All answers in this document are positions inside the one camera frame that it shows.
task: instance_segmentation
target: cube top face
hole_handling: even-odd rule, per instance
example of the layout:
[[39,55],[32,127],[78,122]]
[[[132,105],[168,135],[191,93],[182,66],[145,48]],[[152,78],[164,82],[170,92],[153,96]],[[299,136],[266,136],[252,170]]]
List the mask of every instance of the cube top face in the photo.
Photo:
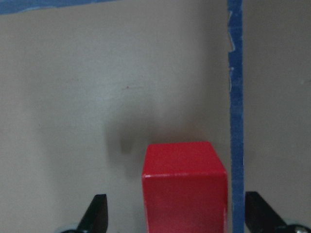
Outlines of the cube top face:
[[209,142],[152,144],[148,146],[143,177],[224,174],[225,168]]
[[209,142],[150,145],[142,173],[148,233],[225,233],[227,175]]

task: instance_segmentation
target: gray surface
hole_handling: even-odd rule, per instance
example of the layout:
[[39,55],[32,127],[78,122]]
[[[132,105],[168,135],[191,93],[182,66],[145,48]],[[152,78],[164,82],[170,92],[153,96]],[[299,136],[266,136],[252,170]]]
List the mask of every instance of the gray surface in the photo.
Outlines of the gray surface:
[[[245,187],[311,225],[310,1],[245,1]],[[145,232],[149,143],[209,140],[230,171],[226,1],[0,16],[0,232],[51,233],[107,193]]]
[[0,17],[0,232],[52,233],[96,193],[110,233],[145,232],[149,143],[209,140],[229,169],[225,1]]

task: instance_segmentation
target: red box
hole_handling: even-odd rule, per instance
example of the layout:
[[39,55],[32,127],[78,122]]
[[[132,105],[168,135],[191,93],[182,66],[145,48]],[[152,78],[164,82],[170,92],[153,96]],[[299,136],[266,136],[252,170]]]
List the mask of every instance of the red box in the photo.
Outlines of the red box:
[[148,233],[227,231],[227,174],[209,142],[149,145],[142,187]]

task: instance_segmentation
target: blue tape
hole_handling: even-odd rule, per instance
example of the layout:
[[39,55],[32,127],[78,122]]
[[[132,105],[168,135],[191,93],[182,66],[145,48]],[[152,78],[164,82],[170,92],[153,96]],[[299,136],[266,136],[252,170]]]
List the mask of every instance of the blue tape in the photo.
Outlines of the blue tape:
[[13,14],[41,8],[55,8],[98,3],[109,0],[0,0],[0,15]]
[[230,18],[228,32],[232,51],[229,52],[230,133],[232,179],[232,232],[244,232],[244,165],[243,165],[243,41],[242,0],[228,0]]

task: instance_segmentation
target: red cube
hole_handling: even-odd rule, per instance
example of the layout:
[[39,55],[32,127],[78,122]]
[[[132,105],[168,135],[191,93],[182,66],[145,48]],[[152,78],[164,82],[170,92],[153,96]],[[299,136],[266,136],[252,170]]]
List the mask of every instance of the red cube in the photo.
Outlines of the red cube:
[[227,231],[227,174],[209,142],[149,145],[142,187],[148,233]]

